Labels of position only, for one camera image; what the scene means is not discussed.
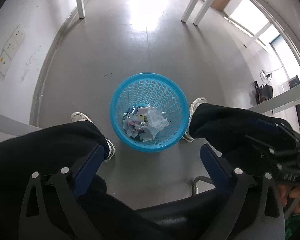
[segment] bolt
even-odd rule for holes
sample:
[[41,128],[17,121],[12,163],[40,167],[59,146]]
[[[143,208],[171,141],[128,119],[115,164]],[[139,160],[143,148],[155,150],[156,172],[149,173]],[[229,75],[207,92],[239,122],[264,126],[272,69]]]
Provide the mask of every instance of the bolt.
[[31,177],[33,178],[33,179],[35,179],[36,177],[38,177],[39,176],[39,173],[38,172],[34,172],[34,173],[32,173],[32,175],[31,175]]
[[68,173],[69,172],[69,168],[68,167],[63,167],[62,169],[61,169],[61,173],[62,174],[66,174],[66,173]]
[[272,175],[270,174],[270,173],[265,173],[265,177],[267,178],[267,179],[272,179]]
[[234,173],[241,175],[243,173],[243,170],[241,170],[240,168],[235,168]]

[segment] black seat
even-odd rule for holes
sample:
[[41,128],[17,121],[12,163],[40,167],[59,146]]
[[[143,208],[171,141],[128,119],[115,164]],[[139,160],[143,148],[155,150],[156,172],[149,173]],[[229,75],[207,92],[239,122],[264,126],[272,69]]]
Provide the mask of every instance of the black seat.
[[222,197],[211,189],[189,198],[136,210],[176,240],[199,239],[214,218]]

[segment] shoe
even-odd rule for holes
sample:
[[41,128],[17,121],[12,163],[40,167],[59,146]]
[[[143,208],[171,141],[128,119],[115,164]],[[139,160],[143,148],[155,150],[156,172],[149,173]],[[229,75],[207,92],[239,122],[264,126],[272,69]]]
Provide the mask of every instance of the shoe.
[[80,112],[75,112],[71,114],[70,120],[71,122],[89,121],[93,123],[93,121],[91,121],[91,119],[88,116]]
[[193,113],[196,111],[196,109],[198,108],[199,105],[201,105],[202,103],[207,103],[207,100],[205,98],[197,98],[195,101],[192,102],[192,104],[190,105],[190,117],[189,117],[189,123],[188,123],[188,127],[187,130],[185,132],[185,134],[183,135],[183,139],[186,140],[187,142],[193,142],[193,138],[190,136],[189,134],[189,126],[190,126],[190,122],[192,119],[192,115]]
[[113,143],[110,140],[108,140],[107,138],[106,138],[106,140],[107,140],[110,151],[109,151],[108,157],[104,160],[104,162],[108,162],[112,158],[112,156],[114,156],[115,151],[116,151]]
[[[91,121],[91,119],[87,115],[80,113],[80,112],[73,113],[71,115],[70,119],[71,119],[71,122],[89,121],[89,122],[93,123],[93,121]],[[106,138],[106,140],[107,140],[110,151],[109,151],[108,157],[104,161],[108,162],[112,158],[112,156],[114,156],[116,149],[110,140],[108,140],[107,138]]]

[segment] floor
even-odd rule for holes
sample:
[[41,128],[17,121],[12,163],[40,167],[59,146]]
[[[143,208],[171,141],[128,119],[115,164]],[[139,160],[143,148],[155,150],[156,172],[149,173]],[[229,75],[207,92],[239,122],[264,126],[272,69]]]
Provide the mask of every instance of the floor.
[[[136,73],[172,79],[188,102],[205,97],[212,104],[249,108],[260,46],[243,47],[249,37],[213,9],[199,26],[180,18],[189,0],[88,0],[86,18],[76,19],[58,46],[43,91],[42,128],[86,113],[116,145],[117,155],[98,170],[108,193],[133,209],[190,196],[189,179],[207,175],[199,157],[205,139],[180,141],[159,153],[137,152],[123,144],[109,119],[117,86]],[[201,190],[211,186],[201,185]]]

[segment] power socket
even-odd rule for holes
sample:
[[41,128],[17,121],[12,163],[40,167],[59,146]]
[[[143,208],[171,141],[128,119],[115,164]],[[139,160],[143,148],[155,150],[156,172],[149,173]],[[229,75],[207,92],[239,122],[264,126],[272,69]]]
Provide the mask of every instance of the power socket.
[[25,30],[22,28],[21,24],[16,28],[12,36],[16,39],[18,45],[20,46],[26,36]]
[[8,54],[10,59],[13,59],[17,50],[19,49],[19,45],[13,35],[10,36],[6,45],[3,47],[4,51]]
[[0,72],[4,76],[7,74],[10,64],[11,64],[11,59],[8,57],[7,53],[3,51],[0,55]]

